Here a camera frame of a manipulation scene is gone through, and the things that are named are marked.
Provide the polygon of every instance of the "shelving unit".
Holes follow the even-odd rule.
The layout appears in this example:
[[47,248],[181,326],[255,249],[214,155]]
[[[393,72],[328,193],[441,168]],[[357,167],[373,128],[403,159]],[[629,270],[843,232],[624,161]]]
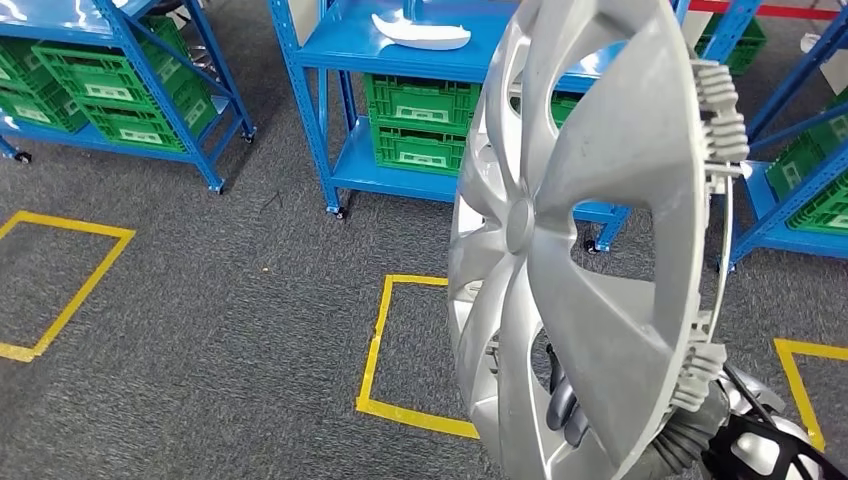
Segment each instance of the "shelving unit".
[[[784,79],[763,109],[748,127],[751,150],[795,136],[807,128],[848,112],[848,105],[840,105],[825,113],[782,130],[766,139],[757,141],[759,135],[783,110],[803,82],[818,71],[819,66],[848,40],[848,7],[827,28],[816,45],[801,59],[801,62]],[[747,162],[742,182],[755,214],[754,224],[734,238],[730,255],[735,265],[754,248],[776,248],[798,253],[848,258],[848,237],[838,234],[805,232],[786,226],[795,212],[816,197],[830,182],[848,170],[848,142],[843,142],[830,152],[788,195],[777,200],[766,179],[769,166],[763,162]]]
[[[115,145],[108,142],[92,125],[84,127],[77,133],[70,134],[30,124],[16,123],[1,110],[0,135],[25,137],[75,147],[190,163],[197,167],[203,175],[210,190],[221,192],[225,180],[218,175],[215,169],[217,158],[239,129],[242,131],[242,137],[246,141],[252,142],[256,127],[247,114],[247,109],[236,89],[229,67],[223,59],[221,49],[197,0],[183,0],[183,4],[206,44],[220,77],[219,82],[197,69],[188,59],[150,34],[139,24],[138,19],[158,2],[159,0],[125,0],[114,3],[112,0],[4,2],[0,5],[0,35],[121,49],[150,90],[157,104],[162,108],[168,122],[173,126],[184,145],[184,153]],[[122,4],[122,6],[117,7],[116,3]],[[217,94],[213,96],[213,103],[218,115],[199,136],[192,135],[173,100],[153,73],[153,68],[136,40],[135,32],[142,32],[159,48],[178,59],[186,67],[191,68],[210,84],[212,91]],[[204,149],[205,141],[228,110],[232,111],[232,121],[225,135],[211,149]],[[0,152],[7,157],[19,160],[30,159],[29,154],[17,150],[2,137],[0,137]]]
[[[368,119],[356,110],[348,72],[433,78],[482,83],[489,61],[516,8],[516,3],[488,0],[325,0],[318,3],[318,24],[301,46],[295,32],[288,0],[269,0],[277,39],[283,51],[301,120],[327,203],[327,211],[344,217],[339,188],[428,200],[452,202],[456,179],[444,175],[399,171],[378,167],[374,161]],[[687,1],[673,2],[683,10]],[[759,5],[758,1],[736,0],[720,22],[708,58],[723,60],[733,50],[734,39],[744,31]],[[471,31],[464,47],[451,51],[428,51],[393,45],[375,28],[372,14],[384,19],[392,15],[424,24],[462,25]],[[559,91],[586,92],[615,58],[623,45],[614,44],[581,60],[562,77]],[[313,106],[306,69],[318,69],[318,105]],[[327,153],[327,70],[339,71],[348,138],[335,163]],[[609,250],[624,226],[630,209],[624,206],[584,203],[574,217],[603,224],[594,248]]]

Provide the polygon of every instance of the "yellow tape square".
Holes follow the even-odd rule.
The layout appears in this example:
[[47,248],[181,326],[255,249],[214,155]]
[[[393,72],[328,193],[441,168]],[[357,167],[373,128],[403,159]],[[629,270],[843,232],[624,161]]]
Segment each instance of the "yellow tape square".
[[356,410],[413,427],[459,435],[461,437],[480,438],[471,422],[418,412],[371,398],[371,387],[374,383],[374,374],[377,370],[377,355],[380,351],[383,330],[386,327],[389,304],[392,301],[392,287],[396,283],[447,286],[448,280],[446,278],[418,275],[386,275],[385,282],[383,283],[383,296],[380,299],[380,311],[377,315],[377,324],[374,327],[374,337],[371,339],[371,346],[368,349],[368,359],[365,362],[362,387],[359,390],[359,397],[356,398]]
[[798,411],[801,413],[801,421],[807,427],[807,432],[810,435],[810,442],[819,451],[824,451],[824,436],[822,436],[819,421],[816,418],[816,412],[813,410],[813,404],[810,402],[810,396],[807,394],[807,388],[804,386],[804,381],[801,379],[801,372],[798,370],[798,365],[795,364],[793,354],[811,355],[819,358],[829,358],[831,360],[848,361],[848,348],[833,347],[830,345],[819,345],[817,343],[799,342],[797,340],[787,340],[785,338],[775,338],[774,346],[777,349],[777,356],[780,358],[780,364],[786,372],[786,378],[789,381],[789,389],[792,391],[792,396],[795,398],[795,404],[798,406]]
[[74,312],[76,312],[79,306],[82,305],[85,297],[91,293],[95,285],[97,285],[97,282],[103,278],[103,275],[106,274],[109,267],[115,263],[115,260],[121,252],[124,251],[124,248],[126,248],[130,240],[132,240],[133,235],[135,235],[135,230],[110,227],[108,225],[82,222],[79,220],[70,220],[51,215],[41,215],[21,210],[14,214],[9,221],[0,227],[0,240],[2,240],[3,237],[5,237],[6,234],[8,234],[9,231],[11,231],[15,225],[19,223],[32,223],[35,225],[43,225],[45,227],[62,228],[65,230],[91,233],[94,235],[105,235],[107,237],[114,237],[118,239],[115,246],[112,247],[108,254],[106,254],[106,257],[100,262],[97,268],[94,269],[94,272],[92,272],[85,283],[83,283],[77,293],[74,294],[71,301],[68,302],[65,308],[62,309],[59,316],[56,317],[56,320],[50,324],[50,327],[47,328],[47,331],[44,332],[44,335],[42,335],[38,342],[36,342],[35,346],[22,347],[19,345],[0,343],[0,357],[17,360],[19,362],[31,362],[35,357],[43,354],[44,351],[47,350],[47,347],[50,346],[50,343],[52,343],[56,336],[59,335],[59,332],[65,324],[68,323],[68,320],[71,319]]

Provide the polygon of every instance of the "hubcap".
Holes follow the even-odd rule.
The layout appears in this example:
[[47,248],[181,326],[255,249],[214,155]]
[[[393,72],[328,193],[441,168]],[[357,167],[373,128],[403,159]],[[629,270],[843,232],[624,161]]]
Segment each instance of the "hubcap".
[[[615,61],[557,129],[553,86],[619,41],[627,43]],[[509,104],[517,78],[520,114]],[[704,138],[667,0],[520,3],[468,134],[448,268],[462,397],[510,478],[617,479],[657,433],[697,320]],[[572,260],[572,211],[587,200],[652,210],[653,282]],[[588,419],[579,447],[545,423],[550,394],[530,364],[543,328]]]

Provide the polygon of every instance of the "wire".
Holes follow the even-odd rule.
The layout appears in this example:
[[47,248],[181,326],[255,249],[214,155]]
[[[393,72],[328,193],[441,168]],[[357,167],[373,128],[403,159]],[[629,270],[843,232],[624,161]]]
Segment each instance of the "wire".
[[710,315],[710,324],[707,330],[707,341],[713,339],[718,315],[721,312],[721,302],[724,300],[724,290],[727,287],[727,274],[730,270],[730,248],[733,245],[733,178],[729,175],[724,178],[724,238],[721,246],[721,260],[718,267],[718,289],[716,290],[715,305]]
[[724,363],[724,373],[727,374],[727,378],[729,378],[730,381],[733,382],[733,385],[739,390],[739,393],[741,393],[742,396],[745,397],[745,400],[747,400],[748,403],[751,404],[751,408],[756,410],[757,414],[762,417],[763,421],[768,423],[772,427],[777,428],[777,424],[774,423],[774,419],[771,418],[771,415],[769,415],[763,405],[758,402],[756,398],[754,398],[754,394],[751,393],[750,390],[748,390],[748,387],[745,386],[745,382],[743,382],[742,379],[739,378],[739,375],[736,374],[736,370],[734,370],[733,366],[727,362]]

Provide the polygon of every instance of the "stacked crates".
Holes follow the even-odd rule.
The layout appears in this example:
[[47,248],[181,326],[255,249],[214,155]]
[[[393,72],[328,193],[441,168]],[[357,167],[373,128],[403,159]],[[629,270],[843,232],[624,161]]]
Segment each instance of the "stacked crates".
[[[721,21],[721,15],[715,14],[712,16],[709,23],[707,23],[704,33],[695,45],[695,52],[699,56],[704,53],[704,50],[710,43],[710,40],[712,40],[713,33],[715,33],[716,28],[718,28],[719,21]],[[750,67],[754,62],[757,54],[760,53],[760,50],[762,50],[765,45],[766,34],[759,22],[757,22],[757,19],[753,18],[751,19],[751,23],[748,24],[748,28],[746,28],[742,33],[739,41],[736,42],[736,47],[733,49],[733,52],[731,52],[730,56],[727,57],[727,62],[725,63],[730,69],[730,73],[732,75],[742,75],[745,73],[748,70],[748,67]]]
[[[829,105],[845,103],[848,90]],[[848,140],[848,115],[820,123],[803,132],[766,170],[766,179],[778,200],[791,190],[827,155]],[[837,177],[786,222],[796,230],[848,234],[848,172]]]
[[[144,23],[164,43],[188,58],[188,48],[173,20],[152,16]],[[189,129],[199,136],[217,116],[204,80],[145,37],[139,35],[138,40]],[[121,52],[45,43],[33,51],[110,142],[185,151],[179,135]]]
[[[459,173],[480,85],[391,75],[365,75],[377,164],[444,175]],[[557,127],[580,96],[555,93]],[[519,99],[510,103],[520,113]]]
[[36,43],[0,39],[0,108],[18,121],[74,133],[85,115],[35,56]]

